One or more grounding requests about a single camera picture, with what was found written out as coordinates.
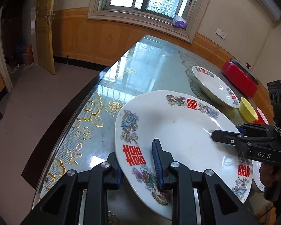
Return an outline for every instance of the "ceramic plate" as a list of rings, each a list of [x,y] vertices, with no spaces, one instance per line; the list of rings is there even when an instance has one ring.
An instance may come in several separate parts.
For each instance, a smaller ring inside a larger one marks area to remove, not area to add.
[[[199,81],[201,89],[214,102],[239,108],[239,101],[229,86],[209,70],[193,66],[192,71]]]
[[[254,180],[254,183],[256,184],[256,187],[254,190],[256,192],[261,193],[264,191],[264,185],[260,181],[260,173],[259,173],[259,168],[261,167],[261,162],[252,161],[252,165],[253,165],[253,180]]]
[[[233,123],[212,105],[173,91],[136,96],[119,111],[115,150],[119,165],[138,197],[153,211],[172,218],[172,193],[158,189],[152,141],[190,169],[214,170],[244,202],[252,178],[252,162],[232,145],[213,142],[215,129],[237,132]]]

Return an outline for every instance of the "red lid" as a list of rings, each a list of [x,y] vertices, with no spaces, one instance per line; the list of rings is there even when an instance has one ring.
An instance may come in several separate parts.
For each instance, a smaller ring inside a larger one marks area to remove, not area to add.
[[[233,58],[230,58],[230,61],[233,62],[235,65],[237,65],[246,75],[248,75],[256,85],[259,85],[257,79],[253,75],[251,75],[251,73],[244,66],[242,66],[239,61]]]

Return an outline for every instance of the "window frame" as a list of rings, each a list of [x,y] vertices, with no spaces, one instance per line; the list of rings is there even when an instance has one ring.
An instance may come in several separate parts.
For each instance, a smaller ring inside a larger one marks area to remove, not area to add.
[[[104,8],[106,7],[107,1],[108,0],[90,0],[87,16],[88,19],[116,21],[138,25],[192,43],[210,0],[193,0],[191,5],[189,5],[190,0],[187,1],[183,13],[187,24],[185,30],[174,27],[172,25],[172,18],[168,16],[160,16],[159,13],[150,13],[151,11],[148,10],[143,12],[141,9],[133,9],[134,6],[131,8],[122,6],[112,6],[112,8],[109,6],[108,8]]]
[[[135,8],[135,2],[136,0],[133,0],[132,2],[132,6],[131,7],[124,7],[124,6],[112,6],[110,5],[111,3],[111,0],[105,0],[104,1],[104,4],[102,5],[102,10],[104,11],[115,11],[115,10],[119,10],[119,11],[130,11],[130,12],[141,12],[141,13],[149,13],[149,14],[153,14],[155,16],[160,16],[160,17],[163,17],[164,19],[167,19],[166,21],[169,22],[169,21],[172,21],[173,18],[170,17],[170,16],[167,16],[165,14],[162,14],[162,13],[157,13],[157,12],[154,12],[154,11],[150,11],[150,10],[147,10],[146,7],[147,7],[147,4],[149,3],[150,0],[143,0],[143,3],[142,3],[142,7],[141,8]],[[178,14],[180,8],[181,8],[181,5],[182,5],[182,2],[183,0],[179,0],[179,3],[178,3],[178,6],[177,6],[177,9],[176,9],[176,12],[175,12],[175,15],[174,17]]]

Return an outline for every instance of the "glass table top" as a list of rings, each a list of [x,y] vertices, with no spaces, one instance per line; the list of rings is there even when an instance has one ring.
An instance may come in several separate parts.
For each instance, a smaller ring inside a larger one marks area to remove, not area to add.
[[[105,74],[94,88],[75,122],[69,129],[52,160],[49,172],[41,179],[41,190],[33,205],[44,197],[67,170],[89,170],[105,161],[114,152],[115,120],[123,105],[135,96],[156,90],[184,93],[206,101],[224,113],[235,125],[245,123],[238,109],[220,106],[200,89],[192,67],[204,67],[232,88],[238,99],[244,97],[209,61],[167,41],[145,36],[129,49]],[[84,191],[79,224],[83,224],[86,190]],[[268,202],[251,189],[246,201],[248,209],[257,213]],[[170,224],[171,221],[151,211],[136,196],[127,180],[119,191],[108,191],[108,210],[120,224]]]

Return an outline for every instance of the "wooden door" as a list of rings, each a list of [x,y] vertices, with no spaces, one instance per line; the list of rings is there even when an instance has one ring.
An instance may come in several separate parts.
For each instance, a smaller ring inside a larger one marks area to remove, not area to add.
[[[55,74],[52,48],[52,19],[54,0],[38,0],[36,12],[36,39],[39,64]]]

